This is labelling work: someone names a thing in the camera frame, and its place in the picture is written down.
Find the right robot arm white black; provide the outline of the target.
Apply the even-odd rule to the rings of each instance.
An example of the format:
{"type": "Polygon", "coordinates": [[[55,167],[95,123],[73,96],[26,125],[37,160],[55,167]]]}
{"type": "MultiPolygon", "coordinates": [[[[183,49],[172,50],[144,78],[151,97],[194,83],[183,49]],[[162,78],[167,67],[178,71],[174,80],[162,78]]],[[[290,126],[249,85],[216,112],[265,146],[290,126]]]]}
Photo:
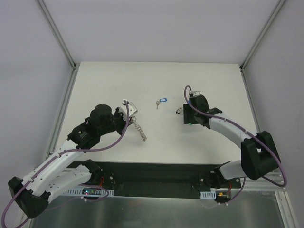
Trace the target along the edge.
{"type": "Polygon", "coordinates": [[[213,188],[225,187],[235,178],[249,178],[256,181],[275,169],[283,170],[272,135],[267,132],[251,133],[238,123],[230,120],[218,108],[210,108],[202,94],[184,95],[184,124],[200,124],[228,138],[241,152],[238,161],[228,161],[205,177],[205,183],[213,188]]]}

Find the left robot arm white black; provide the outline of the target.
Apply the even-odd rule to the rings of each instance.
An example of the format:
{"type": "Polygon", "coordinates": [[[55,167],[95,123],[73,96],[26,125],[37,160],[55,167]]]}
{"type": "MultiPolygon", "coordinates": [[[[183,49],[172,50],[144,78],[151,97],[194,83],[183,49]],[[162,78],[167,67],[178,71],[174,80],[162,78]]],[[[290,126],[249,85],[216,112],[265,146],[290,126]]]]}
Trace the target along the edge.
{"type": "Polygon", "coordinates": [[[68,174],[59,174],[77,158],[95,152],[94,146],[100,143],[102,136],[117,132],[121,140],[131,124],[131,117],[137,112],[133,103],[126,100],[115,111],[108,105],[97,105],[59,149],[33,172],[23,178],[13,177],[8,182],[13,201],[29,219],[33,219],[70,188],[80,184],[100,185],[102,171],[92,160],[82,162],[68,174]]]}

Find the metal key ring disc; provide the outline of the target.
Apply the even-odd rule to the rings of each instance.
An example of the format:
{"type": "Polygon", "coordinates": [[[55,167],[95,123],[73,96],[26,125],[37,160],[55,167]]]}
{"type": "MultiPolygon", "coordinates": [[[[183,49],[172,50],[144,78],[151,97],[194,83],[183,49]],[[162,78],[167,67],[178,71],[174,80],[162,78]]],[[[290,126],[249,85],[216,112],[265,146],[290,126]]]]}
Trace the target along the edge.
{"type": "Polygon", "coordinates": [[[131,118],[131,120],[132,120],[132,123],[133,123],[134,127],[136,128],[137,132],[139,133],[140,137],[141,137],[142,140],[145,142],[145,141],[147,140],[147,137],[146,137],[146,135],[145,135],[143,129],[141,128],[141,126],[137,123],[136,117],[133,116],[133,117],[131,118]]]}

